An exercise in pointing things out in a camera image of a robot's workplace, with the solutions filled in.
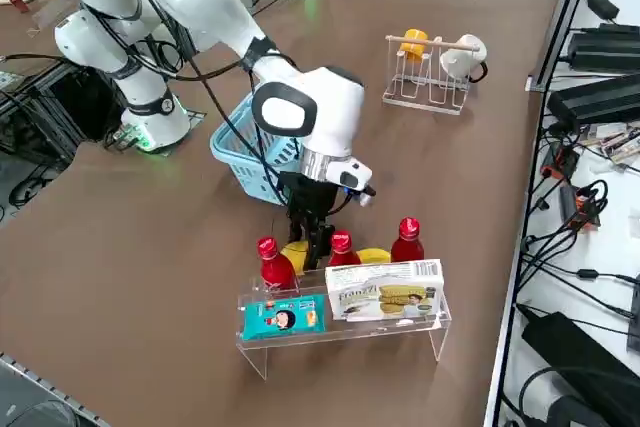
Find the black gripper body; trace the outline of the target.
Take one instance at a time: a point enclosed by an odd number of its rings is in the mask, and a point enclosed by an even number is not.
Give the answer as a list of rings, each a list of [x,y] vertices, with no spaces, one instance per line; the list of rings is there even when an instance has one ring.
[[[325,219],[334,208],[339,187],[312,180],[301,173],[280,173],[278,186],[288,192],[287,214],[291,220]]]

